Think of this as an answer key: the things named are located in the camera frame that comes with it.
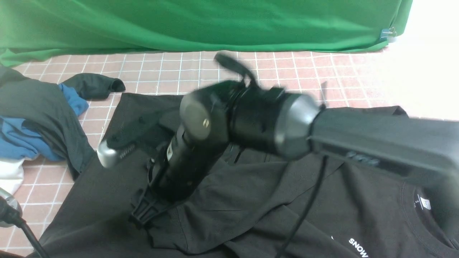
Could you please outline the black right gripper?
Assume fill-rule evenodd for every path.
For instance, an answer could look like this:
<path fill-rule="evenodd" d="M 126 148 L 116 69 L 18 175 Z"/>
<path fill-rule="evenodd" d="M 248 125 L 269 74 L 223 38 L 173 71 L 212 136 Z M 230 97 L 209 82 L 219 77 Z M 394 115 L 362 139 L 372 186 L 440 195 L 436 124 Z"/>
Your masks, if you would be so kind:
<path fill-rule="evenodd" d="M 180 125 L 165 151 L 165 172 L 131 198 L 128 220 L 136 228 L 153 227 L 156 218 L 188 198 L 221 157 L 229 144 L 228 106 L 236 92 L 237 83 L 217 83 L 182 98 Z"/>

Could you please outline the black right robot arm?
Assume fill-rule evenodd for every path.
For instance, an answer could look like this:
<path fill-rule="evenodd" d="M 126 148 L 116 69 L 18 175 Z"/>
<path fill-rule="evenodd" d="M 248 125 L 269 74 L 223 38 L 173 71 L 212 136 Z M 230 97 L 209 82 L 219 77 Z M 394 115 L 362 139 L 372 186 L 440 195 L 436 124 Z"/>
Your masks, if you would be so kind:
<path fill-rule="evenodd" d="M 446 233 L 458 229 L 458 122 L 327 109 L 309 95 L 242 81 L 188 93 L 179 117 L 134 204 L 138 227 L 182 204 L 234 144 L 285 160 L 316 152 L 395 175 L 430 194 Z"/>

